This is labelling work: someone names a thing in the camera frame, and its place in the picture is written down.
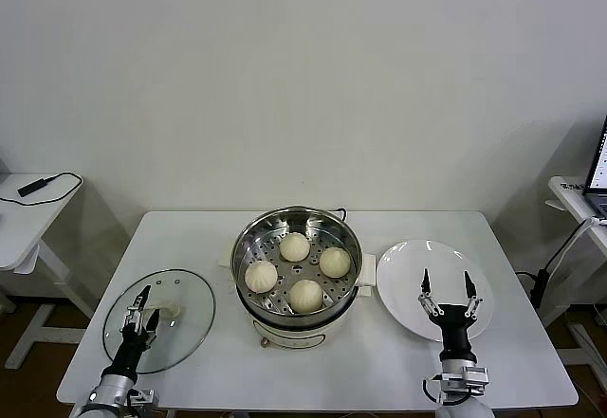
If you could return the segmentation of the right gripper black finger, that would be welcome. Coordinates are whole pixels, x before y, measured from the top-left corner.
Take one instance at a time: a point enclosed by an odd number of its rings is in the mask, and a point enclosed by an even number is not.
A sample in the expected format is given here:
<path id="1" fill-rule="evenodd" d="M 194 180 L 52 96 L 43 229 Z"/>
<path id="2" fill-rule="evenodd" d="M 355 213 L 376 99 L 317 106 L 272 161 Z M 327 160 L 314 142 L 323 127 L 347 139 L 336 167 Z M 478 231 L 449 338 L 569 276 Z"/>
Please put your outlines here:
<path id="1" fill-rule="evenodd" d="M 424 312 L 428 315 L 428 317 L 438 318 L 439 316 L 443 316 L 443 309 L 432 297 L 431 282 L 429 277 L 429 271 L 427 268 L 424 269 L 424 276 L 420 285 L 420 289 L 421 293 L 418 296 L 418 301 Z"/>
<path id="2" fill-rule="evenodd" d="M 471 319 L 477 319 L 477 310 L 483 301 L 477 294 L 476 285 L 471 279 L 469 272 L 464 272 L 465 277 L 465 286 L 466 286 L 466 294 L 468 298 L 467 309 L 465 311 L 465 317 Z"/>

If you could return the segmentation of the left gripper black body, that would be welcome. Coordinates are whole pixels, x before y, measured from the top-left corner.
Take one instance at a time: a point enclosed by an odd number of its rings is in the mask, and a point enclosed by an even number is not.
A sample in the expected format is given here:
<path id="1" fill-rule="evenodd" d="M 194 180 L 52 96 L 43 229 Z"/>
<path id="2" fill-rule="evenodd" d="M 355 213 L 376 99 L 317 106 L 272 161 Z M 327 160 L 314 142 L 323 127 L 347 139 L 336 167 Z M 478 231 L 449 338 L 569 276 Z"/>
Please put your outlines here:
<path id="1" fill-rule="evenodd" d="M 110 373 L 121 376 L 137 376 L 138 363 L 156 338 L 155 331 L 143 329 L 138 333 L 134 326 L 126 326 L 121 331 L 122 343 L 110 365 Z"/>

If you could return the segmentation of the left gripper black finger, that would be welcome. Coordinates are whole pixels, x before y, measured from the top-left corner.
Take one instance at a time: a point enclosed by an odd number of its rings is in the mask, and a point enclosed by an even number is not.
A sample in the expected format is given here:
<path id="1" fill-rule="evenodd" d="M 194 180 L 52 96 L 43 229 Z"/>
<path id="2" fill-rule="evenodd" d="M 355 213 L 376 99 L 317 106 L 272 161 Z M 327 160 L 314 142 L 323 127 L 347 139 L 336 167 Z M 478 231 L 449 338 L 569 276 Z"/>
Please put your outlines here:
<path id="1" fill-rule="evenodd" d="M 134 332 L 141 331 L 143 309 L 148 300 L 150 290 L 151 285 L 146 285 L 143 290 L 136 295 L 133 303 L 127 307 L 122 325 L 123 330 L 133 330 Z"/>
<path id="2" fill-rule="evenodd" d="M 146 341 L 153 341 L 156 338 L 156 329 L 160 320 L 160 310 L 154 309 L 151 316 L 149 316 L 146 325 L 144 327 L 144 335 Z"/>

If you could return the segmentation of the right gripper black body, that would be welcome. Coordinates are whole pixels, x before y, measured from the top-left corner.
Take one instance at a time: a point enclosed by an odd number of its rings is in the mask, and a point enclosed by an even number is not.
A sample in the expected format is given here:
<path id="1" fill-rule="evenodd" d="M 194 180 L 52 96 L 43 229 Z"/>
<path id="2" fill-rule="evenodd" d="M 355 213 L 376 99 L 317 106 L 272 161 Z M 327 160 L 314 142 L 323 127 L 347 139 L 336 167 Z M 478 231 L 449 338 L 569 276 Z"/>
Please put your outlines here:
<path id="1" fill-rule="evenodd" d="M 467 307 L 461 304 L 440 304 L 440 308 L 442 314 L 429 315 L 429 320 L 441 330 L 443 350 L 439 359 L 476 361 L 468 336 L 468 328 L 475 320 L 466 316 Z"/>

